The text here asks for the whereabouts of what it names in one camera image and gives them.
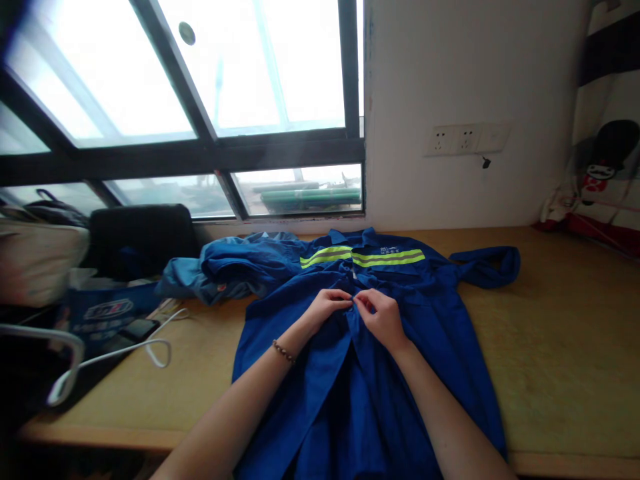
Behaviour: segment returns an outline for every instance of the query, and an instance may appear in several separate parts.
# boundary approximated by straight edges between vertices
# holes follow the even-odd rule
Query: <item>blue work uniform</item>
[[[233,368],[244,373],[320,289],[376,288],[397,300],[404,330],[466,412],[506,457],[500,411],[460,280],[484,288],[515,280],[514,247],[457,253],[373,229],[312,242],[210,244],[202,270],[220,283],[250,277],[270,294],[250,304]],[[298,356],[235,470],[237,479],[440,478],[413,396],[356,308],[335,312]]]

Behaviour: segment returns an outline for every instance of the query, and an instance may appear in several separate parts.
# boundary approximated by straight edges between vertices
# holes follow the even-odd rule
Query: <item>blue bag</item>
[[[157,282],[103,290],[68,289],[58,323],[85,342],[85,356],[98,354],[100,347],[137,318],[154,311],[162,298],[153,291]]]

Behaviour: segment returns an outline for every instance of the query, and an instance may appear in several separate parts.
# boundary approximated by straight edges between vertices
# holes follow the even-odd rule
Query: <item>white bag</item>
[[[89,230],[0,219],[0,304],[44,307],[64,296]]]

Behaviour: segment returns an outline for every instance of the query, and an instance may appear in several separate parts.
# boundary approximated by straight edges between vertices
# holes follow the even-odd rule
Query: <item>black bag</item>
[[[53,225],[89,228],[89,219],[77,208],[58,200],[48,190],[37,189],[35,192],[43,200],[25,205],[24,210]]]

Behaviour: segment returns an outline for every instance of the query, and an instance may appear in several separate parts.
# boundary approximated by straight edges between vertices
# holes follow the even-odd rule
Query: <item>white wall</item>
[[[322,233],[527,225],[571,147],[589,0],[371,0],[367,48],[367,217],[208,226]],[[422,157],[435,125],[513,123],[502,153]]]

